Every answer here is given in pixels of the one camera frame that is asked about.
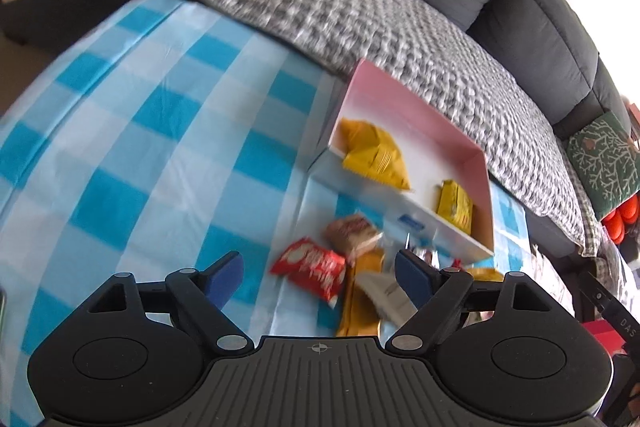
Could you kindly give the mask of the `gold bar snack packet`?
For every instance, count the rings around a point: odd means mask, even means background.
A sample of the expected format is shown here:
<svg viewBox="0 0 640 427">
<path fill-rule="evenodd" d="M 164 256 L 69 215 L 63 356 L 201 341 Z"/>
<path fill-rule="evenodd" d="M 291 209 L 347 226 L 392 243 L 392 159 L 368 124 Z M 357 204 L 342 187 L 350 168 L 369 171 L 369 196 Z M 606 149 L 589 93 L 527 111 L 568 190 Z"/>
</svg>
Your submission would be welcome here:
<svg viewBox="0 0 640 427">
<path fill-rule="evenodd" d="M 384 260 L 382 248 L 362 254 L 347 269 L 344 300 L 337 337 L 377 336 L 381 319 L 366 293 L 356 284 L 356 276 L 363 272 L 381 273 Z"/>
</svg>

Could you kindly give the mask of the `red snack packet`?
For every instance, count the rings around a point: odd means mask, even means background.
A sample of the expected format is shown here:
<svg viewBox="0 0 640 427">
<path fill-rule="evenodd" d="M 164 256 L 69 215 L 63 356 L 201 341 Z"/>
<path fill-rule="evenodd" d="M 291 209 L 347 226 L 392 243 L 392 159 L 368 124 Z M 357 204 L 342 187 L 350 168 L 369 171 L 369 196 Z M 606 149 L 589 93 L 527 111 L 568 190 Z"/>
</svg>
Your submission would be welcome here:
<svg viewBox="0 0 640 427">
<path fill-rule="evenodd" d="M 344 286 L 346 259 L 303 237 L 282 251 L 269 272 L 286 277 L 334 308 Z"/>
</svg>

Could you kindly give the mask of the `white triangular snack bag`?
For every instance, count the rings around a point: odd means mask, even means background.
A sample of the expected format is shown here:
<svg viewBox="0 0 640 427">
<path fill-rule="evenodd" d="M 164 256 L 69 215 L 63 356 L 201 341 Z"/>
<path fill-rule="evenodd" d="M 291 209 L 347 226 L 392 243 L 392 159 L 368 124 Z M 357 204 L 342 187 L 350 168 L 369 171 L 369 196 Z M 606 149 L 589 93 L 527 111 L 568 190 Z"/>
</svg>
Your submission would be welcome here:
<svg viewBox="0 0 640 427">
<path fill-rule="evenodd" d="M 416 314 L 416 306 L 393 274 L 363 271 L 356 275 L 355 282 L 383 320 L 401 327 Z"/>
</svg>

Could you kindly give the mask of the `small yellow snack packet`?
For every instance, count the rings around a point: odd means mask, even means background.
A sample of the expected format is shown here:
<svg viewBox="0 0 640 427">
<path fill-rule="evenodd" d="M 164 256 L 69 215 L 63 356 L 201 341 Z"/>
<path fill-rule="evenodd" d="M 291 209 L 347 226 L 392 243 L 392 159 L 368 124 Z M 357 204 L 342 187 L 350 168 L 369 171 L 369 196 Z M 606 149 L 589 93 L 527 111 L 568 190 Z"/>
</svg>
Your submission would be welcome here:
<svg viewBox="0 0 640 427">
<path fill-rule="evenodd" d="M 471 234 L 473 202 L 465 189 L 456 181 L 442 182 L 436 213 L 458 230 Z"/>
</svg>

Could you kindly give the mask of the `orange red object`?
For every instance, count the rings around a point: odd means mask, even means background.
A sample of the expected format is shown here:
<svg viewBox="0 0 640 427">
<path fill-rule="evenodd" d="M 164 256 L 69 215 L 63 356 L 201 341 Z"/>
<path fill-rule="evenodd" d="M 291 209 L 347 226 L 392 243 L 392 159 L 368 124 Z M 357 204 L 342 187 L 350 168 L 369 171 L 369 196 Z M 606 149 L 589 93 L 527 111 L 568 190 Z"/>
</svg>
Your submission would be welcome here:
<svg viewBox="0 0 640 427">
<path fill-rule="evenodd" d="M 626 202 L 609 212 L 603 219 L 602 225 L 608 232 L 608 237 L 615 245 L 623 243 L 625 236 L 639 219 L 639 195 L 634 194 Z"/>
</svg>

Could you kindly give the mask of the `brown biscuit packet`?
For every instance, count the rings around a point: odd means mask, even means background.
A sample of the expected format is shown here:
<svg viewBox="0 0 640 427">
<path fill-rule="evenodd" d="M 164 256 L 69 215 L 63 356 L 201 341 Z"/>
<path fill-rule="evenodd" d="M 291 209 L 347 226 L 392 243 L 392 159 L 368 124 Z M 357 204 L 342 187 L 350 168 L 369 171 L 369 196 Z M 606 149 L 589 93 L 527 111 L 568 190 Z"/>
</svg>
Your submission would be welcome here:
<svg viewBox="0 0 640 427">
<path fill-rule="evenodd" d="M 354 213 L 329 223 L 323 236 L 334 251 L 352 261 L 378 246 L 383 232 L 361 213 Z"/>
</svg>

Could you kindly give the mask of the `pink and white snack box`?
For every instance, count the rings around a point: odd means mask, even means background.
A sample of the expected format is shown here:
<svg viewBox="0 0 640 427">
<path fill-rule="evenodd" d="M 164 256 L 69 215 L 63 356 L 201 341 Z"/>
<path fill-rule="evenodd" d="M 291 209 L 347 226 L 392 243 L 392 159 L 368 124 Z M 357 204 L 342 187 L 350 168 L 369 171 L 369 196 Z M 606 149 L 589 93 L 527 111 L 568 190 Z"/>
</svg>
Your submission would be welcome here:
<svg viewBox="0 0 640 427">
<path fill-rule="evenodd" d="M 363 178 L 342 167 L 346 146 L 338 124 L 362 120 L 387 131 L 398 145 L 410 188 Z M 431 104 L 398 80 L 362 60 L 318 142 L 309 176 L 381 213 L 414 239 L 466 263 L 494 255 L 491 196 L 482 149 Z M 457 182 L 473 203 L 472 231 L 465 234 L 437 213 L 442 182 Z"/>
</svg>

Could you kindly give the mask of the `large yellow snack bag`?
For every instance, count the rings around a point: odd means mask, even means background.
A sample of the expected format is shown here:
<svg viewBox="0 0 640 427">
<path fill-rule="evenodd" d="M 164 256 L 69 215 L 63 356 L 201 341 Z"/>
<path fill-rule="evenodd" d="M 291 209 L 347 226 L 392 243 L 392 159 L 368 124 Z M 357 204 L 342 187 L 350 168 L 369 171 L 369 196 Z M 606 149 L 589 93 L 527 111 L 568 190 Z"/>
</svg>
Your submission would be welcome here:
<svg viewBox="0 0 640 427">
<path fill-rule="evenodd" d="M 383 128 L 364 120 L 338 123 L 346 147 L 342 166 L 353 173 L 399 191 L 409 191 L 408 170 L 399 146 Z"/>
</svg>

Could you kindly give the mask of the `blue checkered tablecloth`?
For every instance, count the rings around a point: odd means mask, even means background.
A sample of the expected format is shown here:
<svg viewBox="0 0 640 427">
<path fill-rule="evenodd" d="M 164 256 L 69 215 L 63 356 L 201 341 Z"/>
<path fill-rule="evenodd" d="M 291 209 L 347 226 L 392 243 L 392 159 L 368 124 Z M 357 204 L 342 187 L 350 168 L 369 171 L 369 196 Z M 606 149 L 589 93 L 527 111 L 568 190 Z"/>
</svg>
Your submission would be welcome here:
<svg viewBox="0 0 640 427">
<path fill-rule="evenodd" d="M 226 311 L 250 337 L 329 336 L 340 311 L 272 277 L 295 235 L 359 211 L 390 242 L 405 220 L 311 180 L 326 122 L 361 63 L 329 64 L 186 0 L 132 0 L 64 51 L 1 119 L 1 419 L 33 426 L 39 343 L 107 277 L 159 281 L 239 251 Z"/>
</svg>

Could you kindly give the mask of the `green patterned cushion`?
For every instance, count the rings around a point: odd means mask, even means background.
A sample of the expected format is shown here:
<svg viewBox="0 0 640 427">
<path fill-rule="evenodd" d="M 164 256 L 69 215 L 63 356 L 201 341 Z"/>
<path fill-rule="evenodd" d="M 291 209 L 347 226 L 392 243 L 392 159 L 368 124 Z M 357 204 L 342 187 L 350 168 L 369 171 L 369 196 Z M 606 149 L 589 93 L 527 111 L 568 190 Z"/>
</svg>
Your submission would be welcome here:
<svg viewBox="0 0 640 427">
<path fill-rule="evenodd" d="M 574 133 L 566 153 L 599 220 L 638 193 L 639 150 L 613 113 Z"/>
</svg>

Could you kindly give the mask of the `grey checkered sofa blanket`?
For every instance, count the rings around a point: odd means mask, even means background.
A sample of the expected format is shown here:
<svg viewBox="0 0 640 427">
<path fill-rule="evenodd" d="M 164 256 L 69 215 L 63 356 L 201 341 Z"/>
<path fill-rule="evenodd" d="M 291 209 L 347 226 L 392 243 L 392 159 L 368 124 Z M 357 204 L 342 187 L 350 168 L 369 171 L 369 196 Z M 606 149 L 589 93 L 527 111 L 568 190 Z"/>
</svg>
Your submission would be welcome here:
<svg viewBox="0 0 640 427">
<path fill-rule="evenodd" d="M 292 44 L 337 75 L 387 72 L 480 146 L 489 172 L 586 257 L 602 230 L 541 109 L 513 76 L 422 0 L 201 0 Z"/>
</svg>

